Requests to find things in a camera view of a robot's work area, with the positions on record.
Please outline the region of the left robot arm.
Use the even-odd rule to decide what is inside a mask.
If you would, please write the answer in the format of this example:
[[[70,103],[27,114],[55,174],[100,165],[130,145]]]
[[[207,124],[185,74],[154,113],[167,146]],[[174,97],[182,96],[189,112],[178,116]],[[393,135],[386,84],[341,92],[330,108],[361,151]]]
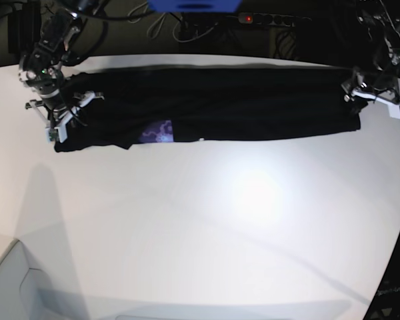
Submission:
[[[341,58],[352,67],[344,100],[380,102],[400,115],[400,1],[333,1]]]

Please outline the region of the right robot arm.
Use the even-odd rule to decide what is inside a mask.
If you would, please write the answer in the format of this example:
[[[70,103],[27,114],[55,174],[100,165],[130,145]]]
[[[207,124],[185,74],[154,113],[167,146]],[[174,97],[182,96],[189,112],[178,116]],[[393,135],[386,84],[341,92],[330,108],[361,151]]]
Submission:
[[[146,9],[139,14],[110,17],[105,8],[108,1],[59,1],[58,10],[49,18],[40,31],[38,42],[34,43],[19,63],[19,80],[40,97],[39,103],[46,108],[44,118],[47,128],[54,129],[68,116],[79,123],[77,108],[65,101],[61,87],[65,82],[62,66],[78,65],[86,60],[107,36],[110,22],[127,22],[142,19],[154,13]],[[70,48],[84,24],[90,20],[103,23],[103,30],[97,44],[87,53],[72,57]]]

